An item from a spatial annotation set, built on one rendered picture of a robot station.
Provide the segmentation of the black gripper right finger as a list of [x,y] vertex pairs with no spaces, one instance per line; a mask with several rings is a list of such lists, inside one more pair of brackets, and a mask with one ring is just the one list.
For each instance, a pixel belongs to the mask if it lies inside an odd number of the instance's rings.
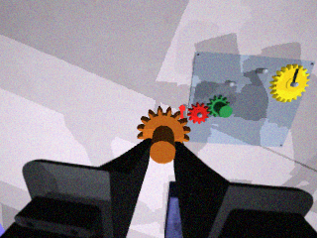
[[308,214],[313,196],[297,187],[226,180],[181,142],[173,168],[183,238],[218,238],[234,208]]

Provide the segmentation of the green gear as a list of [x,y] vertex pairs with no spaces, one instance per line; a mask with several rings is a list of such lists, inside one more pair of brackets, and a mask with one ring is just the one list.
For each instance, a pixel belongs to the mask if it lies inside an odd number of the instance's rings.
[[208,106],[210,106],[207,111],[210,111],[210,115],[213,115],[214,114],[214,117],[217,116],[220,116],[220,117],[223,117],[223,118],[227,118],[229,117],[232,112],[233,112],[233,109],[231,106],[229,106],[228,104],[230,104],[230,102],[226,101],[227,100],[227,97],[223,97],[222,98],[222,95],[220,94],[217,98],[216,95],[213,96],[213,100],[211,98],[210,101],[211,103],[207,103]]

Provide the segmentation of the yellow gear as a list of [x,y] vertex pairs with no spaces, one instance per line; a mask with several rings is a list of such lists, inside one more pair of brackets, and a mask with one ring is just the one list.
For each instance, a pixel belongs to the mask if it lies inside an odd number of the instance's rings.
[[[306,77],[309,73],[306,72],[306,68],[298,65],[297,63],[288,64],[286,67],[282,67],[281,70],[277,70],[277,76],[272,76],[274,81],[270,81],[272,89],[270,94],[273,94],[272,98],[276,98],[275,101],[291,102],[291,99],[295,100],[296,96],[301,96],[301,92],[305,92],[306,81],[309,81]],[[291,87],[291,82],[298,82],[299,85]]]

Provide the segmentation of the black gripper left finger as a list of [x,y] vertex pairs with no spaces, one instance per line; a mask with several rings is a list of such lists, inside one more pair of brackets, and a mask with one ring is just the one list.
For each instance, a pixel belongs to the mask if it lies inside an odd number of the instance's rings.
[[126,238],[150,161],[152,139],[99,167],[37,159],[22,167],[31,200],[39,197],[97,205],[104,238]]

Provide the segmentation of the red gear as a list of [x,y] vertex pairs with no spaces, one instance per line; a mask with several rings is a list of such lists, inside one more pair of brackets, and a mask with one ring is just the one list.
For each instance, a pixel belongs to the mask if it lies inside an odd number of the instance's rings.
[[[201,105],[199,105],[199,103],[196,103],[196,106],[194,106],[193,104],[191,104],[192,109],[188,108],[188,110],[190,111],[190,113],[187,113],[187,116],[189,117],[189,120],[193,119],[193,123],[196,123],[196,121],[200,124],[201,121],[205,122],[205,118],[209,118],[209,116],[207,114],[210,113],[210,111],[207,111],[207,109],[209,108],[208,106],[204,106],[204,103],[201,103]],[[202,117],[199,118],[197,116],[197,113],[201,112],[202,113]]]

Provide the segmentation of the orange gear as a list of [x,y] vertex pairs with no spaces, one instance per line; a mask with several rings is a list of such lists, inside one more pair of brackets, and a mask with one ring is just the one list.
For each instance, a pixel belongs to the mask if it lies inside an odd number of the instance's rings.
[[[150,156],[153,161],[158,164],[170,163],[175,157],[175,141],[189,142],[190,127],[184,126],[188,121],[187,118],[180,118],[180,111],[171,114],[171,107],[166,109],[166,113],[162,113],[162,109],[158,107],[158,114],[153,110],[148,111],[149,117],[142,116],[137,129],[141,131],[138,139],[151,138]],[[143,140],[143,141],[144,141]],[[183,142],[182,142],[183,141]],[[184,145],[184,144],[183,144]]]

